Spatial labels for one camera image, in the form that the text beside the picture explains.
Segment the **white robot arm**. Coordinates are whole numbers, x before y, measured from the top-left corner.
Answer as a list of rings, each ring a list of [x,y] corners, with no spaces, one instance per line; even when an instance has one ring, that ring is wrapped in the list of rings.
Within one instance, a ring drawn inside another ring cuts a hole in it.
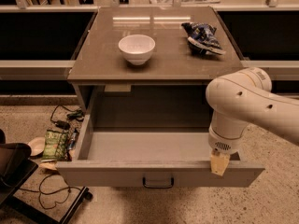
[[[299,145],[299,101],[271,89],[270,77],[257,67],[217,77],[207,85],[206,100],[213,108],[208,135],[213,174],[224,174],[249,124]]]

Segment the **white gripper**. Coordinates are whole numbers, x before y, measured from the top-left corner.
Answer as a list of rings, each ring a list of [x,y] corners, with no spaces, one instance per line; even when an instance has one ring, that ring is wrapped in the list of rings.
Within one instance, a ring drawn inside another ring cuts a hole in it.
[[[230,155],[235,154],[240,148],[243,133],[236,137],[227,137],[217,134],[212,127],[209,127],[208,131],[208,143],[213,149],[210,156],[211,172],[223,176],[228,167]]]

